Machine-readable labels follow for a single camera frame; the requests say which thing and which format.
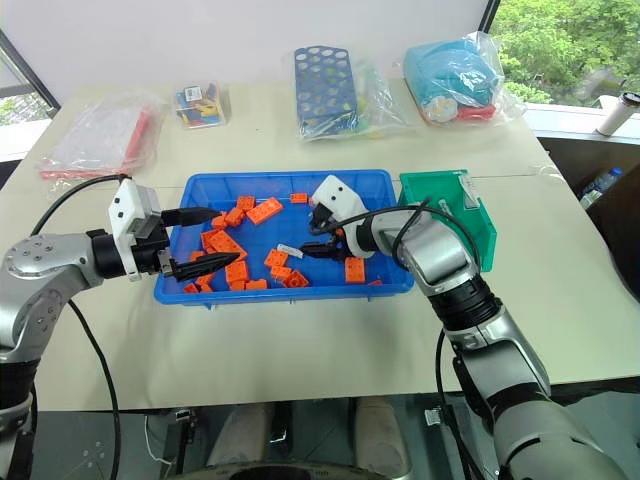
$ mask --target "green trees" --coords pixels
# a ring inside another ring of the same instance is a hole
[[[640,0],[502,0],[491,34],[507,88],[527,102],[640,90]]]

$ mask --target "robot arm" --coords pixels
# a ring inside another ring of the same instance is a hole
[[[365,213],[354,197],[329,177],[312,197],[315,226]],[[345,225],[348,250],[391,255],[411,214],[393,211]],[[397,253],[442,321],[469,405],[493,425],[501,479],[625,478],[586,429],[550,400],[542,362],[453,230],[422,212]]]
[[[105,278],[138,280],[141,273],[162,272],[184,280],[223,268],[238,254],[214,253],[176,263],[166,231],[218,214],[206,208],[161,211],[152,189],[125,179],[109,208],[113,234],[35,235],[7,252],[0,267],[0,479],[26,467],[18,465],[24,457],[16,452],[31,450],[28,444],[20,448],[29,438],[29,392],[64,305]]]

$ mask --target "green plastic bin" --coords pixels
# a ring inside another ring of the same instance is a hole
[[[467,227],[471,235],[473,235],[478,251],[480,253],[480,263],[482,271],[488,272],[493,267],[493,254],[496,248],[496,229],[489,218],[487,210],[480,198],[478,208],[467,208],[465,206],[465,190],[460,184],[460,177],[468,176],[467,170],[447,170],[443,172],[421,172],[421,173],[402,173],[400,174],[400,183],[402,183],[402,192],[398,204],[410,205],[412,203],[420,203],[426,197],[431,199],[429,206],[440,208],[439,202],[444,200],[449,207],[451,214]],[[458,230],[450,221],[439,218],[453,230]],[[464,242],[465,247],[470,255],[471,245],[462,235],[460,238]]]

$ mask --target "beige table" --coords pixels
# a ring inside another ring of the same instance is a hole
[[[266,96],[263,104],[272,101],[267,92],[278,91],[255,88]],[[249,87],[237,91],[261,97]],[[245,123],[258,128],[260,122],[249,116],[248,106],[244,110],[245,96],[240,96],[228,128],[237,123],[235,128],[246,132],[245,142],[235,136],[240,150],[249,149],[244,143],[255,140],[252,156],[218,147],[218,141],[230,140],[221,140],[215,129],[182,132],[172,125],[174,119],[168,119],[155,170],[138,176],[141,183],[160,187],[163,206],[177,205],[182,188],[172,185],[198,171],[382,167],[397,178],[401,171],[432,169],[432,163],[433,169],[467,166],[498,230],[494,269],[486,279],[538,351],[552,382],[638,374],[638,304],[622,287],[604,242],[566,184],[533,174],[535,165],[548,160],[523,123],[489,132],[493,141],[484,146],[476,131],[456,137],[461,133],[427,130],[419,139],[404,141],[279,147],[273,139],[260,140],[261,132],[250,135]],[[62,133],[57,122],[44,143]],[[283,129],[283,123],[271,134]],[[192,137],[183,133],[195,133],[197,141],[187,141]],[[171,135],[184,138],[184,149],[191,152],[191,160],[182,167],[177,145],[170,153],[166,136]],[[464,138],[472,147],[466,151],[455,138]],[[385,163],[373,152],[386,151],[388,142],[399,151],[389,151]],[[205,147],[206,154],[200,151]],[[42,148],[39,144],[34,152]],[[337,154],[341,148],[352,150],[352,156],[338,163],[331,152]],[[429,151],[441,155],[432,160]],[[209,152],[214,165],[208,167],[204,159]],[[414,165],[404,156],[410,152]],[[304,158],[303,164],[296,166],[295,158]],[[376,160],[370,164],[363,158]],[[37,193],[41,185],[33,183],[33,161],[34,157],[27,159],[0,192],[2,251],[28,232],[48,206]],[[105,186],[76,196],[45,230],[78,232],[106,226],[114,191],[115,186]],[[417,288],[372,301],[277,302],[206,310],[158,304],[153,299],[154,281],[132,284],[114,279],[77,296],[107,356],[122,408],[435,391],[433,357],[440,322]],[[444,355],[445,387],[457,389],[448,347]],[[110,407],[95,354],[69,309],[56,327],[36,382],[45,410]]]

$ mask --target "orange building block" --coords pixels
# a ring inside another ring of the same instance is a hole
[[[237,281],[249,281],[247,262],[233,262],[231,265],[224,267],[224,272],[229,285]]]
[[[344,274],[347,283],[364,283],[364,258],[347,257],[344,260]]]
[[[198,287],[196,287],[193,283],[188,283],[187,285],[185,285],[182,291],[184,293],[198,293]]]
[[[278,200],[276,200],[274,197],[271,197],[262,202],[260,205],[249,210],[247,212],[247,217],[249,217],[249,220],[251,220],[254,224],[260,225],[262,222],[273,217],[276,213],[281,212],[283,208],[284,207]]]
[[[239,227],[244,217],[245,213],[243,210],[240,210],[238,207],[233,207],[231,211],[227,213],[225,221],[232,227]]]
[[[291,275],[291,269],[289,267],[276,266],[271,268],[271,276],[279,282],[286,280],[289,275]]]
[[[247,282],[244,287],[245,290],[266,290],[267,288],[269,287],[267,286],[267,281],[264,278]]]
[[[204,256],[204,252],[201,250],[196,250],[195,252],[191,252],[191,256],[189,257],[190,262],[195,262],[200,257]]]
[[[256,206],[256,197],[238,197],[236,207],[243,212],[247,212]]]
[[[289,275],[282,284],[287,288],[301,288],[309,285],[309,280],[307,280],[304,275],[302,275],[299,271],[294,270],[291,275]]]
[[[306,193],[292,193],[289,195],[289,201],[291,203],[307,203]]]
[[[227,212],[220,212],[220,215],[211,220],[211,228],[214,230],[222,230],[227,228]]]
[[[213,279],[214,275],[215,273],[210,273],[209,275],[202,275],[201,277],[196,278],[195,283],[202,290],[203,285],[209,286],[211,284],[211,280]]]
[[[244,280],[238,280],[237,282],[231,282],[229,284],[229,290],[233,290],[233,291],[239,291],[239,290],[244,290],[244,286],[247,283]]]
[[[239,253],[240,257],[236,261],[247,258],[247,252],[244,248],[238,245],[224,230],[211,230],[203,233],[201,237],[205,248],[211,248],[221,253]]]
[[[264,261],[264,264],[269,268],[282,267],[287,263],[287,258],[289,258],[289,254],[287,252],[281,252],[280,250],[272,248]]]

